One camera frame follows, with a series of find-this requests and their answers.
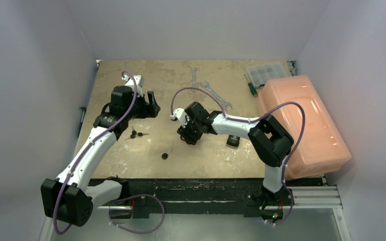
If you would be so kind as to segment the black key bunch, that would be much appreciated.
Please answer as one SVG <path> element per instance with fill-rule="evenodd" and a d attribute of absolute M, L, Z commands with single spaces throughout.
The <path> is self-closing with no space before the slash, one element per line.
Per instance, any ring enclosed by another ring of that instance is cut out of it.
<path fill-rule="evenodd" d="M 146 136 L 146 135 L 149 135 L 149 134 L 148 133 L 137 132 L 135 130 L 135 128 L 132 126 L 131 134 L 130 134 L 130 136 L 126 140 L 140 138 L 140 137 Z"/>

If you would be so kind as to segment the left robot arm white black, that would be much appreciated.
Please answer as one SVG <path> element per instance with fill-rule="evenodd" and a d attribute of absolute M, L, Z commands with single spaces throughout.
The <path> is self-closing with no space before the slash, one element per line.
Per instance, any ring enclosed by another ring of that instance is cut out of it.
<path fill-rule="evenodd" d="M 111 101 L 96 117 L 82 148 L 55 179 L 45 179 L 41 195 L 45 215 L 69 225 L 83 226 L 92 211 L 113 201 L 124 205 L 129 201 L 129 184 L 118 177 L 109 177 L 99 185 L 89 182 L 108 150 L 118 141 L 134 118 L 155 118 L 160 106 L 153 91 L 144 95 L 139 86 L 116 86 Z"/>

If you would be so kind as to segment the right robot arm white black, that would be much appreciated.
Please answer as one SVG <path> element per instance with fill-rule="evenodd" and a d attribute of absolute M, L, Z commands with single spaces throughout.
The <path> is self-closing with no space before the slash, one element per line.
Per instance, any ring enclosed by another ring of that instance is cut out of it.
<path fill-rule="evenodd" d="M 179 121 L 177 133 L 189 145 L 195 145 L 202 134 L 231 135 L 249 140 L 265 164 L 262 198 L 275 204 L 282 197 L 284 164 L 294 146 L 293 137 L 267 113 L 262 117 L 246 118 L 227 115 L 223 111 L 208 112 L 200 103 L 173 110 L 172 121 Z"/>

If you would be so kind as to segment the single black key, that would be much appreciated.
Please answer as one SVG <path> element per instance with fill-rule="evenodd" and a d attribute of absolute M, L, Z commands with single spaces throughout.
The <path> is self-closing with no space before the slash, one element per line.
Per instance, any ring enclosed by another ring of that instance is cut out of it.
<path fill-rule="evenodd" d="M 164 160 L 166 160 L 166 159 L 169 157 L 169 153 L 170 153 L 171 151 L 172 151 L 172 149 L 170 149 L 169 151 L 163 153 L 163 154 L 161 155 L 161 158 L 164 159 Z"/>

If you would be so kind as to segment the large silver wrench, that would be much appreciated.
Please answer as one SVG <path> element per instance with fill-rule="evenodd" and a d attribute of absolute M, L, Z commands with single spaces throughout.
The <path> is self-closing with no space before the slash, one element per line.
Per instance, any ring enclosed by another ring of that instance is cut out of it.
<path fill-rule="evenodd" d="M 225 101 L 223 98 L 221 98 L 211 87 L 210 84 L 205 81 L 204 83 L 200 83 L 202 88 L 205 88 L 208 90 L 213 97 L 215 97 L 221 104 L 224 110 L 228 110 L 228 108 L 233 109 L 233 106 L 230 102 Z"/>

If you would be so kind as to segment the black padlock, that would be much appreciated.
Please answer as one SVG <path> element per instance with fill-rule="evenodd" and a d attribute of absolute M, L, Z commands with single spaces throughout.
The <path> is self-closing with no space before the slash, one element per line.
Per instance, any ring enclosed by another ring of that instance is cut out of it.
<path fill-rule="evenodd" d="M 234 136 L 234 135 L 229 135 L 226 141 L 226 145 L 231 146 L 231 147 L 239 147 L 240 145 L 240 137 Z"/>

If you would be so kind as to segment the small silver wrench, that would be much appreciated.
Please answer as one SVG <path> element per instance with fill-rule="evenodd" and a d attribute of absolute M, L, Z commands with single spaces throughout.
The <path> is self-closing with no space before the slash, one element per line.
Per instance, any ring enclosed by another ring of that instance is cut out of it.
<path fill-rule="evenodd" d="M 197 81 L 196 81 L 196 70 L 197 70 L 196 67 L 192 67 L 192 68 L 190 69 L 190 71 L 191 71 L 191 76 L 192 76 L 192 87 L 193 87 L 193 88 L 198 88 Z"/>

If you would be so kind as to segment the clear plastic organizer box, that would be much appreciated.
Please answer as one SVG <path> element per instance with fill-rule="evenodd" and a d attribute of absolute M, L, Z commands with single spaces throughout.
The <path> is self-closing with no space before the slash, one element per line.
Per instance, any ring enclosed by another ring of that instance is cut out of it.
<path fill-rule="evenodd" d="M 290 76 L 280 61 L 248 66 L 246 71 L 255 88 L 263 87 L 269 80 Z"/>

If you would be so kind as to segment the pink plastic toolbox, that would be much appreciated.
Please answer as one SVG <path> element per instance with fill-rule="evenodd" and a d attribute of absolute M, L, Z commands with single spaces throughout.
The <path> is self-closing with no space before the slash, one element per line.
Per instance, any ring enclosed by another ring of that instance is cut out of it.
<path fill-rule="evenodd" d="M 272 115 L 295 142 L 299 140 L 302 113 L 291 102 L 298 103 L 305 111 L 305 130 L 299 146 L 287 164 L 287 179 L 335 172 L 351 159 L 350 151 L 308 76 L 269 80 L 258 97 L 263 113 L 287 103 L 287 106 L 276 110 Z"/>

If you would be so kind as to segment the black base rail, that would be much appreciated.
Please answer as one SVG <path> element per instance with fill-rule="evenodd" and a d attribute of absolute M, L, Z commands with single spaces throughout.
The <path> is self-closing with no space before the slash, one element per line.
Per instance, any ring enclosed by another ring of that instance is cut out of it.
<path fill-rule="evenodd" d="M 123 196 L 132 201 L 109 201 L 108 206 L 131 206 L 134 218 L 150 214 L 238 214 L 272 217 L 280 203 L 291 200 L 283 190 L 280 202 L 266 200 L 261 178 L 126 179 Z"/>

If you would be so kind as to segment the aluminium frame rail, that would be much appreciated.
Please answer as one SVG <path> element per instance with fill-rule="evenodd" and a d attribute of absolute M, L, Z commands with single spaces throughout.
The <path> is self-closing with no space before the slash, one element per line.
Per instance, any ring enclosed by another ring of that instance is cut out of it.
<path fill-rule="evenodd" d="M 342 202 L 336 186 L 291 187 L 294 208 L 340 208 Z"/>

